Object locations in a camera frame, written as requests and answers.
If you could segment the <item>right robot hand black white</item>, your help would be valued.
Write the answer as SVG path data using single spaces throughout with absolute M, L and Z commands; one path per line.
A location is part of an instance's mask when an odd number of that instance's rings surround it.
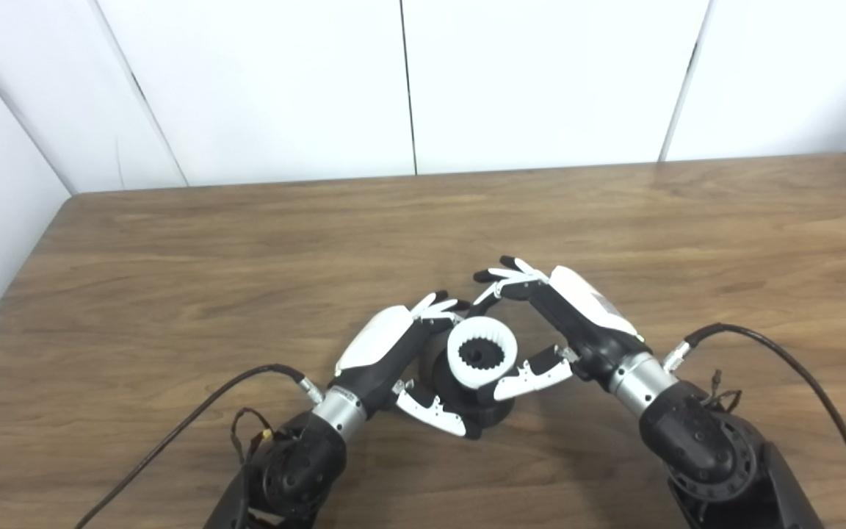
M 508 368 L 497 381 L 477 389 L 481 404 L 494 404 L 537 392 L 577 376 L 608 389 L 652 356 L 637 329 L 608 299 L 573 269 L 558 265 L 543 273 L 520 258 L 502 256 L 501 267 L 473 275 L 488 288 L 468 314 L 484 316 L 501 299 L 527 301 L 565 340 Z

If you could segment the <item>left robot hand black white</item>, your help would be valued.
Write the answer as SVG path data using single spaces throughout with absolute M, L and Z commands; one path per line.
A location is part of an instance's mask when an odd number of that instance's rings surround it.
M 412 308 L 391 306 L 361 329 L 336 362 L 325 399 L 313 413 L 349 441 L 379 411 L 394 406 L 408 416 L 449 433 L 477 441 L 480 426 L 453 411 L 427 387 L 402 375 L 433 336 L 459 325 L 466 301 L 447 292 L 430 292 Z

